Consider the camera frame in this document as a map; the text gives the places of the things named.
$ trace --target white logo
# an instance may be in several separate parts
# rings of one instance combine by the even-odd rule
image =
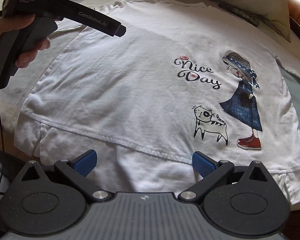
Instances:
[[[144,196],[141,197],[141,199],[143,199],[143,200],[148,200],[149,198],[150,197],[148,195],[144,195]]]
[[[106,22],[103,22],[103,21],[101,21],[101,20],[99,20],[99,19],[97,19],[97,18],[93,18],[91,15],[84,14],[83,12],[79,12],[79,15],[82,16],[82,17],[85,17],[85,18],[87,18],[87,19],[89,19],[89,20],[92,20],[92,21],[94,21],[94,22],[96,22],[96,23],[99,23],[99,24],[101,24],[101,25],[103,25],[103,26],[107,26],[107,23],[106,23]]]

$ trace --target blue textured pad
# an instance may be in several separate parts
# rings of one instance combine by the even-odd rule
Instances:
[[[96,151],[92,151],[87,156],[77,161],[73,165],[73,169],[76,172],[80,173],[82,176],[87,177],[87,175],[94,169],[96,165],[97,165],[97,153]]]
[[[208,176],[216,168],[215,166],[208,162],[205,158],[201,157],[199,154],[194,153],[192,155],[192,166],[196,172],[198,172],[203,178]]]

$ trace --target cartoon cat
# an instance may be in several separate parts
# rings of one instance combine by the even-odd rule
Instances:
[[[194,106],[194,114],[196,117],[196,125],[193,137],[197,134],[197,131],[201,129],[201,138],[203,140],[204,133],[218,133],[217,142],[223,137],[226,141],[226,145],[228,145],[228,135],[227,135],[227,124],[225,121],[219,118],[217,114],[217,119],[220,122],[212,121],[211,118],[214,116],[212,110],[207,110],[202,106]]]

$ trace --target girl's hand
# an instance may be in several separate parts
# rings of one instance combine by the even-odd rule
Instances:
[[[2,33],[12,30],[20,30],[30,25],[35,18],[35,15],[15,15],[8,18],[0,17],[0,36]],[[24,52],[19,55],[15,62],[16,67],[25,68],[37,56],[38,50],[48,49],[50,47],[49,39],[44,39],[37,43],[37,47],[31,51]]]

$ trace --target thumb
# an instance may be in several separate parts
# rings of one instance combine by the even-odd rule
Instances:
[[[25,28],[34,21],[34,18],[35,14],[14,15],[8,18],[0,17],[0,35],[12,30],[20,30]]]

